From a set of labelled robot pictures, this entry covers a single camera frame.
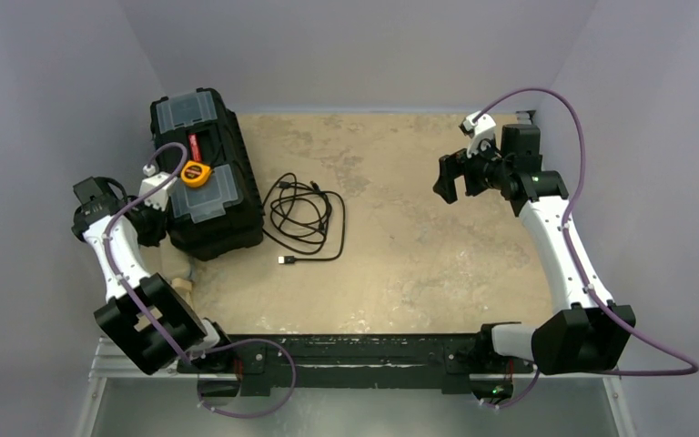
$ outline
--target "coiled black cable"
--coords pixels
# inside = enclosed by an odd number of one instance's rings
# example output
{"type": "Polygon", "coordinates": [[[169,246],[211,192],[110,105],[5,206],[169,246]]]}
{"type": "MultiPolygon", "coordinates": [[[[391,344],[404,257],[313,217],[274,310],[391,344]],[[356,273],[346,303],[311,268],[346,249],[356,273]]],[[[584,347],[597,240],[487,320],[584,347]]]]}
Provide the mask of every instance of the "coiled black cable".
{"type": "Polygon", "coordinates": [[[286,256],[280,257],[280,264],[293,264],[296,261],[333,261],[338,259],[344,251],[344,237],[347,233],[347,209],[344,205],[344,198],[339,193],[320,189],[318,184],[312,181],[309,182],[309,185],[299,182],[293,173],[286,173],[275,181],[264,197],[264,205],[268,204],[269,206],[268,215],[272,227],[286,239],[314,249],[294,248],[284,240],[275,238],[266,229],[264,229],[264,234],[283,248],[299,255],[317,255],[325,246],[326,241],[328,241],[330,219],[333,215],[333,205],[330,202],[331,197],[337,198],[341,204],[341,241],[339,242],[339,251],[336,255],[326,258],[286,256]],[[269,198],[275,189],[279,189],[280,192],[277,198],[268,204],[269,198]],[[322,208],[316,200],[322,202],[322,208]],[[315,211],[317,217],[312,221],[299,221],[291,217],[293,209],[299,203],[309,205],[315,211]],[[296,230],[285,230],[285,227],[296,230]]]}

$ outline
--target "beige tabletop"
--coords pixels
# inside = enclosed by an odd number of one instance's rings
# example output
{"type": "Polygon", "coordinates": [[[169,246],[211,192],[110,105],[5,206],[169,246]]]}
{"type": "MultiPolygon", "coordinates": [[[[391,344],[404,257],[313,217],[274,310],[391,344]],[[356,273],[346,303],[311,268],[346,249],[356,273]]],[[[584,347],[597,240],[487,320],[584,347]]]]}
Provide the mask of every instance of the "beige tabletop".
{"type": "MultiPolygon", "coordinates": [[[[279,265],[289,251],[265,239],[197,262],[199,315],[231,333],[475,332],[547,320],[542,267],[510,205],[496,191],[464,197],[461,180],[452,205],[432,192],[438,158],[467,145],[462,117],[239,116],[261,195],[289,171],[338,191],[346,247],[335,261],[279,265]]],[[[335,253],[339,219],[320,256],[335,253]]]]}

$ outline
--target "white wall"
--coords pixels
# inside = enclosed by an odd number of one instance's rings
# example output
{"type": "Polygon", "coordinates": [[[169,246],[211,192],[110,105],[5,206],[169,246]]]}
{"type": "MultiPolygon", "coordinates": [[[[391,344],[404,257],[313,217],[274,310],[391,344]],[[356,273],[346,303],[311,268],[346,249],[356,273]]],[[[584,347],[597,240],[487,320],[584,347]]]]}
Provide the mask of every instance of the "white wall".
{"type": "Polygon", "coordinates": [[[120,3],[169,94],[212,86],[240,111],[411,112],[550,85],[596,2],[120,3]]]}
{"type": "Polygon", "coordinates": [[[67,436],[104,287],[71,186],[128,182],[162,89],[113,1],[0,1],[0,436],[67,436]]]}
{"type": "MultiPolygon", "coordinates": [[[[553,87],[584,124],[574,214],[594,265],[639,329],[699,359],[699,1],[600,1],[553,87]]],[[[572,121],[551,98],[537,121],[573,190],[572,121]]],[[[637,340],[621,364],[683,365],[637,340]]],[[[624,385],[641,435],[699,435],[699,374],[624,385]]]]}

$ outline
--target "black toolbox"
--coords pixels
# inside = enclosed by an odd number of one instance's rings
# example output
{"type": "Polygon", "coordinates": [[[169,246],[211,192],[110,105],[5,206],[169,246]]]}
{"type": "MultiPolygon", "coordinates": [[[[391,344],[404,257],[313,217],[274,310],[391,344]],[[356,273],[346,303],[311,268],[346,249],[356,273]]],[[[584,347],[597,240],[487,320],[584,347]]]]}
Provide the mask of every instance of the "black toolbox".
{"type": "MultiPolygon", "coordinates": [[[[167,210],[167,233],[173,246],[207,261],[263,240],[264,208],[248,152],[237,116],[226,108],[218,91],[197,88],[195,93],[153,102],[151,133],[155,147],[175,141],[189,150],[189,136],[193,136],[202,162],[213,169],[200,188],[177,181],[167,210]]],[[[179,150],[170,149],[157,163],[161,171],[171,172],[180,157],[179,150]]]]}

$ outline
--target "tape measure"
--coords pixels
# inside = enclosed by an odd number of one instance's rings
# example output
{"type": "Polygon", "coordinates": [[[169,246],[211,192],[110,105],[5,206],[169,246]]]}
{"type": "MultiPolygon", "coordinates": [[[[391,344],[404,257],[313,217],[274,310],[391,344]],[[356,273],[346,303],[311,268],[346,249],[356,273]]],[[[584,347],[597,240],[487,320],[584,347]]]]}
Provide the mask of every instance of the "tape measure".
{"type": "Polygon", "coordinates": [[[191,188],[199,188],[210,179],[210,167],[202,164],[202,156],[199,154],[197,134],[189,134],[188,144],[191,148],[191,159],[181,170],[181,180],[191,188]]]}

